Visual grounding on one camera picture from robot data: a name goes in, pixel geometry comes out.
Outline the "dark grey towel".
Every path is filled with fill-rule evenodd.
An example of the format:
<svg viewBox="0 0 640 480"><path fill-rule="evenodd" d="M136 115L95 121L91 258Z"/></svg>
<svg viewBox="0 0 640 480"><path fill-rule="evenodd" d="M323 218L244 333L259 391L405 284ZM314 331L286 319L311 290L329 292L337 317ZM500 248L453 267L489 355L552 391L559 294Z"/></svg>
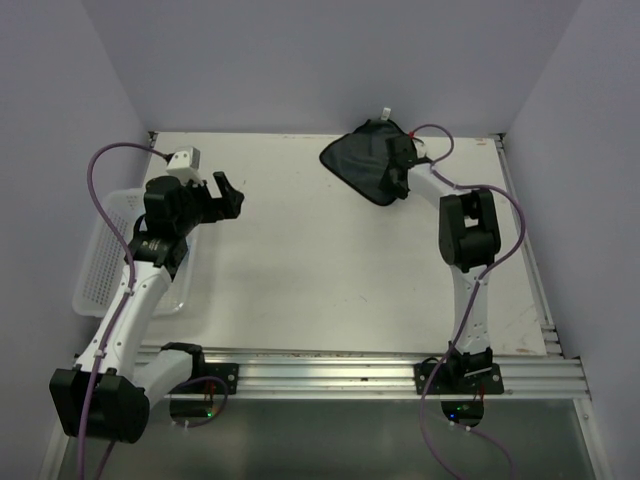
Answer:
<svg viewBox="0 0 640 480"><path fill-rule="evenodd" d="M414 142L395 122L373 119L331 142L319 154L319 161L365 199L386 207L397 199L380 188L389 165L387 140L396 137L417 157Z"/></svg>

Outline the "light blue towel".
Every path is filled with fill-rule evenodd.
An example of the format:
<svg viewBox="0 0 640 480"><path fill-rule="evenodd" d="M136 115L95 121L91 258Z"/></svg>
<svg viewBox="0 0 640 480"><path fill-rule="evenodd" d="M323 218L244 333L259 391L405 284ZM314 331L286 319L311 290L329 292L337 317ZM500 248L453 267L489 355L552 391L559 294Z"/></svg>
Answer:
<svg viewBox="0 0 640 480"><path fill-rule="evenodd" d="M182 275L186 274L186 271L189 269L191 261L193 260L194 256L195 256L195 250L196 250L196 246L197 246L197 239L190 235L187 239L186 239L186 245L187 245L187 250L185 253L185 256L183 257L183 260L180 264L179 267L179 272Z"/></svg>

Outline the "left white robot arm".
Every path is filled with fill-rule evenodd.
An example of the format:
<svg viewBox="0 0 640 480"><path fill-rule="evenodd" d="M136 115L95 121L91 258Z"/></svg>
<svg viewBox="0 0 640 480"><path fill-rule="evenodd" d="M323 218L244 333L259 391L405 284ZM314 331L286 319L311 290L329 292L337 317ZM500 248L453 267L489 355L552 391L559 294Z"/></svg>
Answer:
<svg viewBox="0 0 640 480"><path fill-rule="evenodd" d="M188 254L187 238L201 224L239 217L244 195L222 171L206 183L170 175L149 181L144 211L133 225L113 303L84 352L56 369L49 390L66 435L135 443L151 409L176 388L193 393L208 379L201 346L169 342L141 370L135 360L158 303Z"/></svg>

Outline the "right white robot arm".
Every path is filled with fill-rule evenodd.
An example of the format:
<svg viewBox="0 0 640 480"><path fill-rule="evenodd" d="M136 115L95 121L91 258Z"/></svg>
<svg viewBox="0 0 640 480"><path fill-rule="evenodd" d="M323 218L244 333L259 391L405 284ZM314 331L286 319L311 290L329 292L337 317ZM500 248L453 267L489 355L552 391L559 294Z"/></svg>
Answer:
<svg viewBox="0 0 640 480"><path fill-rule="evenodd" d="M380 189L405 199L418 193L438 208L438 248L450 267L454 327L449 346L435 364L420 365L417 376L428 393L464 393L491 376L493 351L488 328L488 280L501 249L495 202L486 187L461 186L420 160L413 139L385 141L388 164Z"/></svg>

